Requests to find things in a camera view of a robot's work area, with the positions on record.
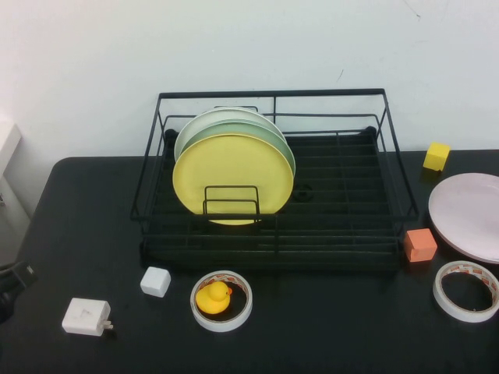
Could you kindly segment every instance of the yellow plate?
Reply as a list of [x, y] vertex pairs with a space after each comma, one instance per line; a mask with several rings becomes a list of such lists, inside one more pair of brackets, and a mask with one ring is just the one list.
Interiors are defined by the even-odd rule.
[[[271, 144], [241, 133], [209, 136], [182, 152], [173, 169], [173, 187], [187, 209], [203, 213], [204, 192], [211, 185], [255, 185], [261, 213], [275, 213], [288, 201], [293, 173], [286, 158]], [[252, 188], [209, 188], [208, 199], [256, 200]], [[207, 201], [207, 213], [256, 213], [254, 202]], [[216, 220], [219, 224], [251, 224], [254, 220]]]

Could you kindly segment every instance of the black wire dish rack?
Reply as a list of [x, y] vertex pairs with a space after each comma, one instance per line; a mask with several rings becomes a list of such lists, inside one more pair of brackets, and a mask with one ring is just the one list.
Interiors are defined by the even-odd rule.
[[[275, 214], [190, 213], [172, 184], [178, 131], [220, 106], [251, 108], [285, 134], [292, 194]], [[384, 123], [388, 131], [384, 133]], [[383, 89], [161, 93], [133, 201], [144, 266], [169, 269], [396, 269], [418, 210]], [[228, 226], [210, 220], [254, 220]]]

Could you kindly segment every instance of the white charger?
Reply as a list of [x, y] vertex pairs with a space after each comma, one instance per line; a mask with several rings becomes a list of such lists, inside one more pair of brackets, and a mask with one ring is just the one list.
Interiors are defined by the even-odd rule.
[[113, 328], [108, 321], [111, 307], [108, 302], [73, 298], [62, 320], [62, 328], [66, 333], [79, 333], [99, 337], [104, 330]]

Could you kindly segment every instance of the white tape roll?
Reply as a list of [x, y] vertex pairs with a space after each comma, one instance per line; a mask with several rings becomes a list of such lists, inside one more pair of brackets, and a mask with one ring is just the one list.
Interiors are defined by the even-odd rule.
[[[196, 293], [203, 287], [215, 281], [230, 282], [240, 287], [246, 294], [246, 304], [236, 317], [227, 321], [213, 321], [203, 316], [196, 305]], [[239, 274], [228, 270], [214, 271], [199, 279], [190, 294], [190, 308], [193, 310], [193, 315], [196, 321], [205, 329], [214, 331], [215, 333], [225, 333], [232, 331], [241, 326], [250, 316], [251, 308], [253, 307], [253, 293], [251, 292], [250, 284]]]
[[[454, 304], [444, 293], [442, 288], [442, 279], [450, 273], [467, 273], [480, 279], [490, 290], [492, 294], [492, 306], [485, 310], [474, 312], [463, 309]], [[486, 268], [469, 261], [454, 261], [448, 263], [438, 270], [434, 282], [434, 296], [438, 305], [449, 315], [464, 322], [483, 322], [492, 317], [499, 309], [499, 298], [497, 297], [497, 287], [499, 282], [497, 278]]]

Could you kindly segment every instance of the pink plate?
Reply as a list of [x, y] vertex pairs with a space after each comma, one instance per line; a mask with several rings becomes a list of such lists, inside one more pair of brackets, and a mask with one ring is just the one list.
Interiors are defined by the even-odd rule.
[[442, 238], [465, 255], [499, 263], [499, 178], [460, 174], [430, 195], [430, 216]]

